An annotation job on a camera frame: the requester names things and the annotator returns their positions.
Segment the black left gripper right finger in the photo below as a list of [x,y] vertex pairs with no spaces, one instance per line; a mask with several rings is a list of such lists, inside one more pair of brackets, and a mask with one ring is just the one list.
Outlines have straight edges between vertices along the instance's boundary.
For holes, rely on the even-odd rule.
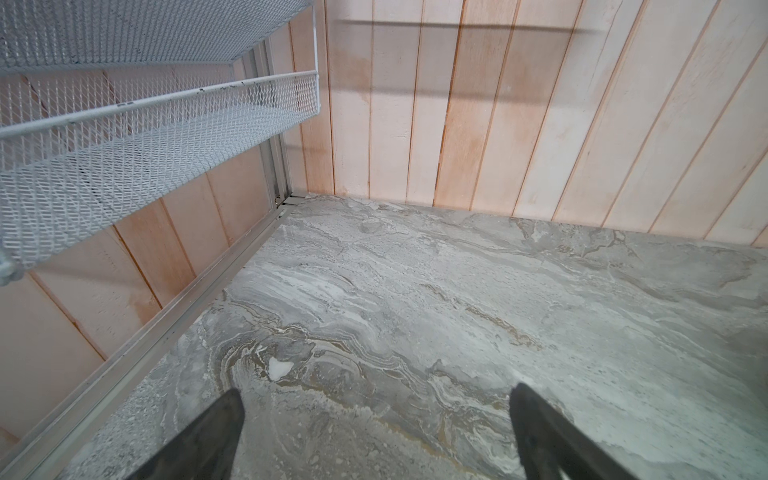
[[509,413],[528,479],[635,477],[527,384],[512,388]]

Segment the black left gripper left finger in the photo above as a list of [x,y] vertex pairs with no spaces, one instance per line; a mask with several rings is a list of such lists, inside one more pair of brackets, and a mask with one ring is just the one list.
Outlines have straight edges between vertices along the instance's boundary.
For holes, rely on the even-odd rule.
[[229,389],[127,479],[230,479],[244,420]]

